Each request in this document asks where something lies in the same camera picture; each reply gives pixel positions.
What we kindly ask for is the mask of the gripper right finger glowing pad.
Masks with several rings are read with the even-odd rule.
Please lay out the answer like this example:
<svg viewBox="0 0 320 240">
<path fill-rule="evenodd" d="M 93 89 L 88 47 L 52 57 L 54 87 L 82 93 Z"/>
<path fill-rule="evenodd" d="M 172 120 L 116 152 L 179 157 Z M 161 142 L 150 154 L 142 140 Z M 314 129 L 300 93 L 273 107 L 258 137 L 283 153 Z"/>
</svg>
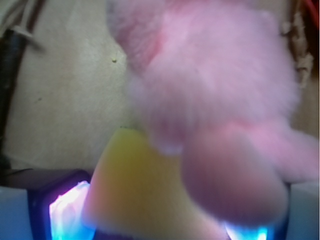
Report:
<svg viewBox="0 0 320 240">
<path fill-rule="evenodd" d="M 292 184 L 289 209 L 278 226 L 244 228 L 227 225 L 231 240 L 318 240 L 320 238 L 320 183 Z"/>
</svg>

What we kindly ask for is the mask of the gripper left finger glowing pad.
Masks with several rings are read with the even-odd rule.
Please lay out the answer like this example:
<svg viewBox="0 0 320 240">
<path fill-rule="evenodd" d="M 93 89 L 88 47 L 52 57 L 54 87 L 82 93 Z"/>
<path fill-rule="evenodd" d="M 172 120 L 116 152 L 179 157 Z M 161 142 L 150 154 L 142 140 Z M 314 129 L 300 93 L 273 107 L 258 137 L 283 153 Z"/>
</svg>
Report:
<svg viewBox="0 0 320 240">
<path fill-rule="evenodd" d="M 8 169 L 0 185 L 26 191 L 35 240 L 92 240 L 95 230 L 81 213 L 91 175 L 82 169 Z"/>
</svg>

